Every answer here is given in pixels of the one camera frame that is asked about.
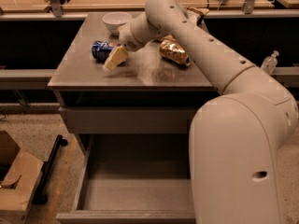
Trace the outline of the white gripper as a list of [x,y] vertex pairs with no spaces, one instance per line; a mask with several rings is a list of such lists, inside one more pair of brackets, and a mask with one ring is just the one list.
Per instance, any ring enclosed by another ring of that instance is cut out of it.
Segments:
[[128,50],[138,51],[141,49],[141,44],[133,36],[130,23],[122,25],[118,31],[119,41],[122,46],[115,47],[109,53],[103,66],[103,70],[106,72],[114,70],[119,64],[125,62],[128,58]]

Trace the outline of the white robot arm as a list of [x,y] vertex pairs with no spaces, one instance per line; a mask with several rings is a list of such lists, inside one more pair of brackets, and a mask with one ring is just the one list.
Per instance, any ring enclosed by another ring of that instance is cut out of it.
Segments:
[[189,159],[196,224],[284,224],[277,151],[294,133],[291,93],[254,63],[189,21],[176,0],[147,0],[119,29],[104,68],[173,36],[219,93],[192,119]]

